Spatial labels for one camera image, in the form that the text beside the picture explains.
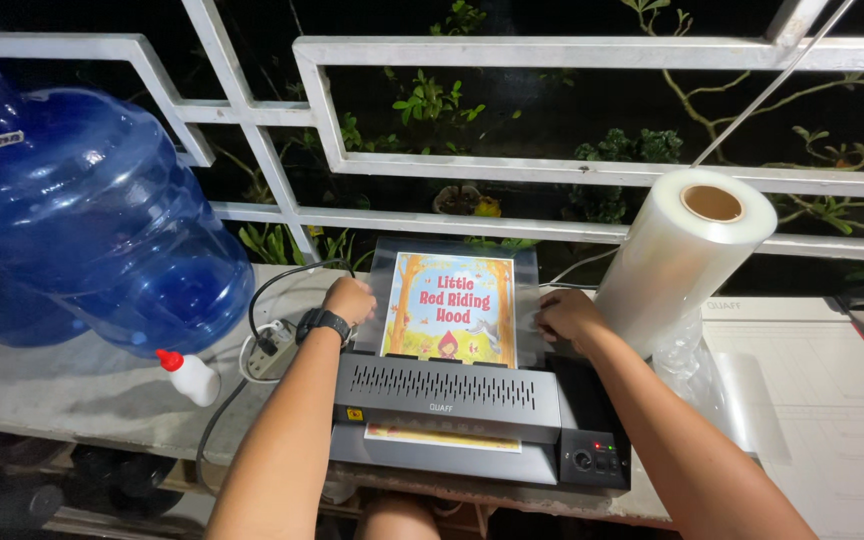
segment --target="power strip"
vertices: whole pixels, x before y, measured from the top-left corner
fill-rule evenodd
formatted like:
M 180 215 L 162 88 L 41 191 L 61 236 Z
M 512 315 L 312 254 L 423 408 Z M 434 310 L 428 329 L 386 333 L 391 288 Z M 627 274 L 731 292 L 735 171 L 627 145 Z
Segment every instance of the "power strip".
M 278 349 L 275 354 L 266 354 L 264 350 L 255 346 L 255 350 L 248 357 L 246 369 L 248 374 L 256 379 L 275 380 L 281 379 L 285 375 L 285 369 L 299 350 L 299 345 L 296 344 L 296 329 L 292 325 L 289 328 L 282 326 L 284 334 L 288 335 L 288 339 L 282 339 L 282 330 L 275 328 L 265 328 L 260 332 L 262 338 L 269 338 L 275 347 Z

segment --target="black wristwatch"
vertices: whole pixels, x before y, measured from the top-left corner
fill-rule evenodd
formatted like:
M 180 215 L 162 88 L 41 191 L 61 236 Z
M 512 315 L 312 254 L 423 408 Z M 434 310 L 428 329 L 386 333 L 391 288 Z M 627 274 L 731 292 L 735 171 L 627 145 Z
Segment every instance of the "black wristwatch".
M 349 343 L 349 336 L 353 333 L 349 323 L 342 317 L 327 309 L 313 307 L 298 320 L 298 326 L 295 328 L 295 342 L 301 344 L 306 341 L 309 331 L 318 327 L 328 327 L 339 333 L 339 338 L 342 338 L 342 348 L 345 348 Z

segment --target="white metal railing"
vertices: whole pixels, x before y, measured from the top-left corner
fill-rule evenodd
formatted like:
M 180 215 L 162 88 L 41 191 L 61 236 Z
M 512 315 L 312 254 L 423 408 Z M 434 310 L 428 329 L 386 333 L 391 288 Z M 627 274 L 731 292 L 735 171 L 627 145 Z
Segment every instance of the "white metal railing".
M 183 0 L 226 100 L 179 95 L 149 41 L 128 33 L 0 32 L 0 57 L 118 60 L 132 64 L 192 166 L 215 156 L 195 124 L 239 124 L 277 204 L 212 202 L 222 219 L 284 223 L 306 260 L 318 261 L 306 225 L 384 231 L 619 243 L 628 227 L 513 218 L 300 206 L 264 126 L 318 130 L 329 168 L 346 174 L 649 187 L 687 165 L 567 159 L 346 152 L 326 66 L 669 68 L 780 70 L 808 45 L 802 36 L 829 0 L 785 0 L 766 39 L 733 37 L 304 36 L 293 45 L 308 103 L 256 101 L 214 0 Z M 864 37 L 827 37 L 798 69 L 864 71 Z M 864 197 L 864 172 L 707 167 L 764 192 Z M 864 260 L 864 238 L 775 234 L 757 253 Z

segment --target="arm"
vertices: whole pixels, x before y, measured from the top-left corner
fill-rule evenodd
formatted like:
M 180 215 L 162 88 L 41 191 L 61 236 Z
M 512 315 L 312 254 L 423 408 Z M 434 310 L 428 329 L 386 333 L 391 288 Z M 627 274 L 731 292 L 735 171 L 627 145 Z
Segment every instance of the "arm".
M 592 362 L 683 538 L 816 538 L 765 472 L 676 396 L 585 293 L 557 290 L 541 306 L 542 336 L 571 341 Z
M 371 293 L 362 281 L 341 277 L 322 306 L 355 326 L 374 317 Z M 235 452 L 208 523 L 209 539 L 315 535 L 341 346 L 332 328 L 309 331 Z

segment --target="forearm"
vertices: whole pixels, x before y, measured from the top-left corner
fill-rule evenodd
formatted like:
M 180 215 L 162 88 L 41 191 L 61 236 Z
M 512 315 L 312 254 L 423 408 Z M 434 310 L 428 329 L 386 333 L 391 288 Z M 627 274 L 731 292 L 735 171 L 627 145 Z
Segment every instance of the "forearm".
M 339 334 L 313 328 L 235 454 L 209 538 L 312 538 L 329 466 Z
M 621 338 L 595 326 L 578 341 L 686 540 L 815 538 L 765 472 L 676 396 Z

